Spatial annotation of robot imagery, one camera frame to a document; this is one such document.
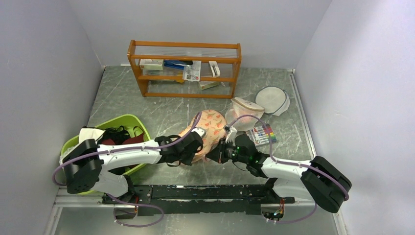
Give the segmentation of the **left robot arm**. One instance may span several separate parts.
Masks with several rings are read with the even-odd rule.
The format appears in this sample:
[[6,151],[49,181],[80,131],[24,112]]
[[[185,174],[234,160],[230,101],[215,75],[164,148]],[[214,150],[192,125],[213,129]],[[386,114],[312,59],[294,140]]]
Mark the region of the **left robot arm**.
[[116,175],[113,169],[175,162],[191,165],[195,154],[203,149],[205,134],[205,130],[194,128],[183,137],[161,136],[126,145],[101,145],[94,139],[84,140],[63,159],[67,192],[78,194],[95,190],[128,204],[134,200],[136,190],[127,176]]

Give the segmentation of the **floral pink laundry bag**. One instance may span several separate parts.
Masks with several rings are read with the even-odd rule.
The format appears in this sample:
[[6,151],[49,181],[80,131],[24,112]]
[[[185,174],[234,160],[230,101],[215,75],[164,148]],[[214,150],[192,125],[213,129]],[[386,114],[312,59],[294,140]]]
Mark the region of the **floral pink laundry bag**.
[[205,130],[205,135],[202,137],[203,149],[196,153],[192,163],[199,160],[206,162],[206,154],[213,150],[219,140],[226,136],[224,129],[227,121],[224,116],[216,110],[208,109],[201,111],[201,117],[196,124],[196,128]]

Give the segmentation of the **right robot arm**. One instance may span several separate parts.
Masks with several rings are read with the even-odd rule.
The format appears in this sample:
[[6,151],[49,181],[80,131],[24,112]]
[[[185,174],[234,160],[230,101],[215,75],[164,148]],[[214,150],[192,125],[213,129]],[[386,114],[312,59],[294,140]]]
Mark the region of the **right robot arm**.
[[280,159],[258,151],[247,135],[240,135],[233,142],[220,140],[206,158],[219,164],[244,163],[253,176],[272,179],[274,183],[264,189],[264,197],[271,203],[294,197],[313,200],[325,211],[337,213],[349,199],[352,187],[351,181],[324,157],[308,161]]

